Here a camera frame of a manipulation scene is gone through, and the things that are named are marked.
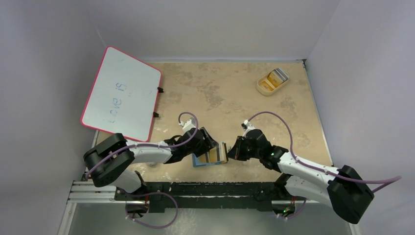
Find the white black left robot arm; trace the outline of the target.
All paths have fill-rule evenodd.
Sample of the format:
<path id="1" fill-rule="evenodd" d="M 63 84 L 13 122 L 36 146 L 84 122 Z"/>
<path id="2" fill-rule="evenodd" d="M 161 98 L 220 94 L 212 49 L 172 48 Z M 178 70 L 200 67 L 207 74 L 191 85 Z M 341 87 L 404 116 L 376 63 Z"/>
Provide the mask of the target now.
<path id="1" fill-rule="evenodd" d="M 134 142 L 121 133 L 115 133 L 96 147 L 88 150 L 84 162 L 88 169 L 86 178 L 95 187 L 115 186 L 133 199 L 140 200 L 146 194 L 142 176 L 128 169 L 131 164 L 173 164 L 190 155 L 195 157 L 225 157 L 227 148 L 216 142 L 204 127 L 193 127 L 183 135 L 175 135 L 157 143 Z"/>

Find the blue leather card holder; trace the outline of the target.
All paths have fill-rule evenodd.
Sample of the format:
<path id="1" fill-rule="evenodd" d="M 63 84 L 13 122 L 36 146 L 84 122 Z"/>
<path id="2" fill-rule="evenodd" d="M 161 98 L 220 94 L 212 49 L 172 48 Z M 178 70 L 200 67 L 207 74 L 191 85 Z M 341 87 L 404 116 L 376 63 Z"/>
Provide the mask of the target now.
<path id="1" fill-rule="evenodd" d="M 225 142 L 219 143 L 209 152 L 197 157 L 192 154 L 192 163 L 194 167 L 211 166 L 226 164 L 229 160 L 227 157 L 228 148 Z"/>

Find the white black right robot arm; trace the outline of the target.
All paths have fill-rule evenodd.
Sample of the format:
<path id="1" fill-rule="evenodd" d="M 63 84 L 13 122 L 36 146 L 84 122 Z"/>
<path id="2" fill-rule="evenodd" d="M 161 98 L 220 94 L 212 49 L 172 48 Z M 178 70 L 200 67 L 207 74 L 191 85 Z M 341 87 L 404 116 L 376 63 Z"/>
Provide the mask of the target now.
<path id="1" fill-rule="evenodd" d="M 258 159 L 267 169 L 281 175 L 275 181 L 275 193 L 280 199 L 303 197 L 329 206 L 343 220 L 357 224 L 374 199 L 356 170 L 344 165 L 341 169 L 293 157 L 281 146 L 272 145 L 259 129 L 238 136 L 227 157 L 247 161 Z"/>

